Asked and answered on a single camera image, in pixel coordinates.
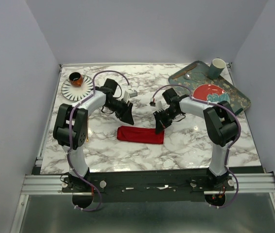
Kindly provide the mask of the red cloth napkin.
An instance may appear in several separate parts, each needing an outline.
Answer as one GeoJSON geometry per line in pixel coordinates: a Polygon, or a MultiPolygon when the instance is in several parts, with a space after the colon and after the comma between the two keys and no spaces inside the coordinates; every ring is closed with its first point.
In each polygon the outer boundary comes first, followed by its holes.
{"type": "Polygon", "coordinates": [[[156,133],[155,128],[120,126],[117,129],[117,139],[125,142],[162,145],[164,131],[156,133]]]}

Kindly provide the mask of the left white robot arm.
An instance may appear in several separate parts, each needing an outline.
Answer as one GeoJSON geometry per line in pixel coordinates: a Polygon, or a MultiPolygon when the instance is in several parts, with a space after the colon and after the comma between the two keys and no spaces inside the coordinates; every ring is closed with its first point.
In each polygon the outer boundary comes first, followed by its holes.
{"type": "Polygon", "coordinates": [[[89,167],[85,162],[83,145],[88,139],[88,118],[100,108],[107,108],[121,122],[134,125],[132,116],[133,104],[131,97],[138,94],[128,88],[119,100],[114,96],[119,84],[113,79],[107,79],[103,86],[93,87],[89,95],[76,103],[61,104],[53,130],[53,137],[66,153],[69,163],[69,177],[65,183],[70,188],[76,188],[80,192],[86,191],[90,186],[87,177],[89,167]]]}

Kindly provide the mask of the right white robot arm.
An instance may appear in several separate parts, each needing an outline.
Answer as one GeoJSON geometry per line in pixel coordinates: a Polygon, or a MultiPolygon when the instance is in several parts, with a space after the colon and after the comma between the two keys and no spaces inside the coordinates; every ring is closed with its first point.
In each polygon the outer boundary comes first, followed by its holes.
{"type": "Polygon", "coordinates": [[[230,148],[241,135],[241,125],[229,102],[218,103],[196,99],[188,94],[178,95],[173,88],[162,93],[168,108],[163,109],[161,101],[152,96],[150,105],[156,108],[155,133],[159,134],[171,126],[178,115],[191,114],[202,118],[207,135],[212,141],[211,162],[206,172],[206,186],[217,190],[228,177],[228,157],[230,148]]]}

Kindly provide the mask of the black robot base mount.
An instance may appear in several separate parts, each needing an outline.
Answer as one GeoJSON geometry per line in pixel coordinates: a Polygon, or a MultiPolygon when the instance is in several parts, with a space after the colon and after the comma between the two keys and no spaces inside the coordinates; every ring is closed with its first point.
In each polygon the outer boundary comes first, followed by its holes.
{"type": "Polygon", "coordinates": [[[72,193],[74,205],[87,209],[94,203],[207,201],[223,206],[233,191],[228,172],[215,177],[207,168],[125,172],[88,172],[81,180],[67,174],[62,192],[72,193]]]}

